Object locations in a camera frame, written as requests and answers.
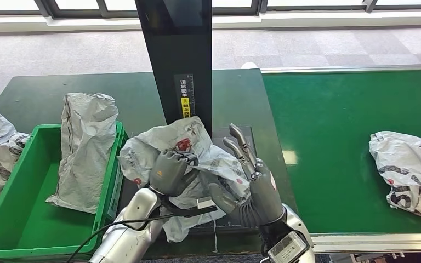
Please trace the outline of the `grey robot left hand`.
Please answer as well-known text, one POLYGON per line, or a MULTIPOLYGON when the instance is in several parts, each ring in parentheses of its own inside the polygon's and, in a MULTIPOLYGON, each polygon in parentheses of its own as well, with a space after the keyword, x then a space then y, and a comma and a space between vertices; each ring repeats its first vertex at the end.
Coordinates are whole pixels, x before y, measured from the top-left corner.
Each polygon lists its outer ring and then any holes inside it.
POLYGON ((197 178, 198 157, 190 152, 164 150, 149 173, 149 189, 170 197, 181 195, 197 178))

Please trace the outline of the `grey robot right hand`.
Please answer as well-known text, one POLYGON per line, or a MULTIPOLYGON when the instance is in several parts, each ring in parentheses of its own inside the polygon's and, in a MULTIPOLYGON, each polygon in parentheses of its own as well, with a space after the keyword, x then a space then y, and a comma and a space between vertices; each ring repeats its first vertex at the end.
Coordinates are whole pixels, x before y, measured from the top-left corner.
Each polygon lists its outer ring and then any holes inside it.
POLYGON ((249 182, 250 196, 238 203, 219 184, 211 183, 209 190, 214 204, 244 227, 258 227, 277 221, 284 215, 285 208, 270 169, 251 150, 237 125, 230 123, 229 133, 238 143, 227 137, 223 138, 223 143, 240 162, 249 182))

